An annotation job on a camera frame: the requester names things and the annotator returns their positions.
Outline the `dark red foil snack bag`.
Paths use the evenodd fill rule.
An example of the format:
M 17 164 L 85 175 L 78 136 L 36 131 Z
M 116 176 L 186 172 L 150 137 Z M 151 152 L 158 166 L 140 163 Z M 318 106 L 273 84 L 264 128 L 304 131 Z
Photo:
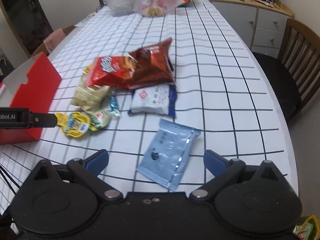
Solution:
M 136 69 L 129 89 L 155 86 L 161 83 L 174 84 L 169 49 L 172 38 L 129 52 L 136 61 Z

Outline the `dark wooden slatted chair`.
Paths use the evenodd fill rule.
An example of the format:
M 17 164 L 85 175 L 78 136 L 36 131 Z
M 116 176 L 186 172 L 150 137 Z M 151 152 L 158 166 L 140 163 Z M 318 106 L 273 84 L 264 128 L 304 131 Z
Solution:
M 278 99 L 286 121 L 295 117 L 319 91 L 319 36 L 289 18 L 278 57 L 254 52 Z

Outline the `white blue snack packet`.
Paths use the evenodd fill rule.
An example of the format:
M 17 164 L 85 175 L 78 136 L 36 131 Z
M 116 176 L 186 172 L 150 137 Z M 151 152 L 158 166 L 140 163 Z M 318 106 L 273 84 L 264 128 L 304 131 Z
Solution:
M 137 89 L 132 94 L 128 114 L 152 113 L 175 117 L 175 85 L 160 84 Z

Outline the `red white cardboard box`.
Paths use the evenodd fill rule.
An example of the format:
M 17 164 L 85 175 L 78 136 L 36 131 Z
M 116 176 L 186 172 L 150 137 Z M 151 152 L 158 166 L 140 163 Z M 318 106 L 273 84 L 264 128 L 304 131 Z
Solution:
M 62 78 L 45 53 L 31 57 L 1 82 L 1 107 L 48 113 Z M 1 129 L 1 144 L 32 142 L 44 128 Z

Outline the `wooden side cabinet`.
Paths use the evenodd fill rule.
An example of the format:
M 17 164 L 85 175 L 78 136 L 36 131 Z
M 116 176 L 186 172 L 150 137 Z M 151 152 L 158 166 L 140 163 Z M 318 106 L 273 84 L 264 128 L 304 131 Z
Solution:
M 281 0 L 273 7 L 257 1 L 208 0 L 255 53 L 278 57 L 288 18 L 293 10 Z

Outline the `yellow jelly cup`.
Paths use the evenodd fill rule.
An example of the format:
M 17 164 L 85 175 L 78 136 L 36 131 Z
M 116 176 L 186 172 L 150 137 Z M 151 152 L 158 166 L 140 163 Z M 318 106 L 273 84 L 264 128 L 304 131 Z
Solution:
M 73 138 L 80 138 L 88 131 L 97 131 L 91 124 L 91 118 L 81 112 L 72 112 L 64 114 L 56 112 L 57 126 L 61 127 L 64 135 Z

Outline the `red chips bag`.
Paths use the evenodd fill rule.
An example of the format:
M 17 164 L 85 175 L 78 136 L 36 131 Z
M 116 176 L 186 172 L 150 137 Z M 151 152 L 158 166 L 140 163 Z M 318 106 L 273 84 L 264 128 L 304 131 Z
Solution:
M 137 62 L 130 56 L 96 57 L 89 66 L 84 86 L 129 88 Z

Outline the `small blue candy wrapper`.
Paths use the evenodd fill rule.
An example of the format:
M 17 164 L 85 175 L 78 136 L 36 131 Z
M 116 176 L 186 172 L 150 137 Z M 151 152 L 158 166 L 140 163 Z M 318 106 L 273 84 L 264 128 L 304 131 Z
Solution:
M 110 96 L 110 107 L 113 117 L 119 119 L 121 117 L 121 111 L 119 109 L 118 100 L 115 95 Z

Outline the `pale yellow snack bag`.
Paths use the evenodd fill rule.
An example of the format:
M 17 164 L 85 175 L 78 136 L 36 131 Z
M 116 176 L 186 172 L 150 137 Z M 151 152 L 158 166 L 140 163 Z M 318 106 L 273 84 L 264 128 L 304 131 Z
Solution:
M 91 87 L 85 86 L 85 81 L 89 71 L 91 70 L 91 66 L 92 64 L 89 64 L 84 68 L 80 81 L 75 88 L 71 105 L 80 107 L 87 114 L 93 115 L 101 109 L 103 100 L 108 96 L 110 87 L 97 85 L 93 85 Z

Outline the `light blue snack packet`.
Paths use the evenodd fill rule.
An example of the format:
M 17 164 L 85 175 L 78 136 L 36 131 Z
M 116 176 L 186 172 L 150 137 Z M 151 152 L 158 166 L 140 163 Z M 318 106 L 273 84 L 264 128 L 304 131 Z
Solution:
M 176 191 L 183 177 L 193 142 L 201 131 L 165 119 L 148 146 L 137 172 L 162 187 Z

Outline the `pink towel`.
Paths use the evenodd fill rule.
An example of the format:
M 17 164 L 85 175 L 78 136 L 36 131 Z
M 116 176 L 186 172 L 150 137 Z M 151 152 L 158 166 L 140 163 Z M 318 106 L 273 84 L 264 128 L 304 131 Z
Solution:
M 66 37 L 62 28 L 57 29 L 52 32 L 44 41 L 43 44 L 46 47 L 48 53 L 50 54 Z

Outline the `green white snack packet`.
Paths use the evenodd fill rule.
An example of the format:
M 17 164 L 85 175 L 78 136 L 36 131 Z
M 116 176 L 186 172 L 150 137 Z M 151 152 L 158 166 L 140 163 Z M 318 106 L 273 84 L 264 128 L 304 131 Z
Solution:
M 111 120 L 110 111 L 106 108 L 95 112 L 91 116 L 90 130 L 98 131 L 105 128 Z

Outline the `wooden chair with pink towel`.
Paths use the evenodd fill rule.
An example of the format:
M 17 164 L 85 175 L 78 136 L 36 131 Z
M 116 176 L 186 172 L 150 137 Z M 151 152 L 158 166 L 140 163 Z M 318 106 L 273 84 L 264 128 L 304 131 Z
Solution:
M 52 32 L 33 52 L 31 57 L 39 53 L 45 53 L 47 56 L 64 40 L 64 38 L 75 29 L 74 25 L 65 28 L 59 28 Z

